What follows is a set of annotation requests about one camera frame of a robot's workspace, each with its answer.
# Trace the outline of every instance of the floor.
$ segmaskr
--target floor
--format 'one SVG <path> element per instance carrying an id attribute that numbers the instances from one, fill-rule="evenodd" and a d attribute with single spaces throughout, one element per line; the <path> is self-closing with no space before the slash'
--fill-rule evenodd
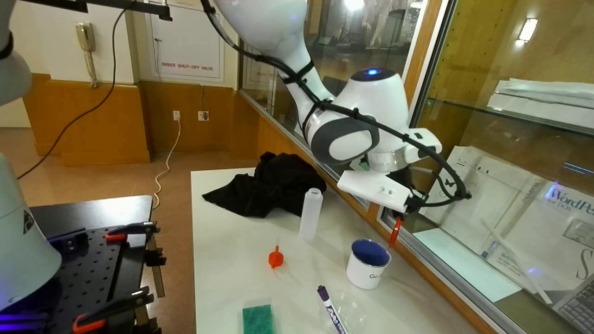
<path id="1" fill-rule="evenodd" d="M 11 161 L 15 174 L 39 159 L 33 142 L 30 129 L 0 127 L 0 151 Z M 158 188 L 154 176 L 163 170 L 165 155 L 154 153 L 150 163 L 104 166 L 65 166 L 57 157 L 48 157 L 20 179 L 20 188 L 30 205 L 147 194 Z M 189 172 L 241 164 L 247 163 L 230 161 L 224 153 L 172 153 L 171 170 L 161 177 L 160 205 L 152 213 L 161 226 L 158 244 L 167 255 L 167 265 L 165 296 L 152 302 L 148 311 L 158 317 L 163 331 L 195 331 Z M 143 285 L 154 291 L 150 270 L 145 270 Z"/>

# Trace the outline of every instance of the black cloth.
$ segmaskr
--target black cloth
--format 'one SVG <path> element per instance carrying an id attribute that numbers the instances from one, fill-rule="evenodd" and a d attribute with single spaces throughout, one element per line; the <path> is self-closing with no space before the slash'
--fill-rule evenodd
<path id="1" fill-rule="evenodd" d="M 236 174 L 202 198 L 245 216 L 265 216 L 273 207 L 301 214 L 302 196 L 310 187 L 327 188 L 323 177 L 297 153 L 260 155 L 254 176 Z"/>

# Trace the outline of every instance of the power outlet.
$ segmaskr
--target power outlet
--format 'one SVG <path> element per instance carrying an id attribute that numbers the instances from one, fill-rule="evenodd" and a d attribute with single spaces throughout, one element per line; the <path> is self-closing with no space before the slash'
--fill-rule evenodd
<path id="1" fill-rule="evenodd" d="M 210 120 L 208 109 L 198 109 L 198 122 L 208 122 L 208 120 Z"/>
<path id="2" fill-rule="evenodd" d="M 182 114 L 180 114 L 178 109 L 172 109 L 172 111 L 171 111 L 171 116 L 172 116 L 174 122 L 178 122 L 178 120 L 182 118 Z"/>

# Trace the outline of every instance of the white table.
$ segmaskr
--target white table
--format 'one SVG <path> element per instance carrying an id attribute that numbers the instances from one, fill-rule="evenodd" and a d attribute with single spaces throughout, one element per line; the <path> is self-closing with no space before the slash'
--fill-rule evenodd
<path id="1" fill-rule="evenodd" d="M 345 274 L 351 240 L 379 235 L 332 190 L 325 192 L 314 240 L 299 239 L 299 216 L 282 209 L 247 218 L 210 203 L 202 192 L 252 168 L 191 172 L 195 302 L 198 334 L 241 334 L 241 309 L 254 300 L 273 305 L 278 334 L 332 331 L 315 292 L 325 283 L 351 331 L 475 331 L 397 252 L 375 289 Z M 271 268 L 280 244 L 286 263 Z"/>

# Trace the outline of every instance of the green sponge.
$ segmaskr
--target green sponge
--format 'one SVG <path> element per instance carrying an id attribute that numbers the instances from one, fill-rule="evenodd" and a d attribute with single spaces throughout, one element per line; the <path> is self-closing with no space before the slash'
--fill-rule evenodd
<path id="1" fill-rule="evenodd" d="M 243 334 L 275 334 L 271 304 L 243 307 Z"/>

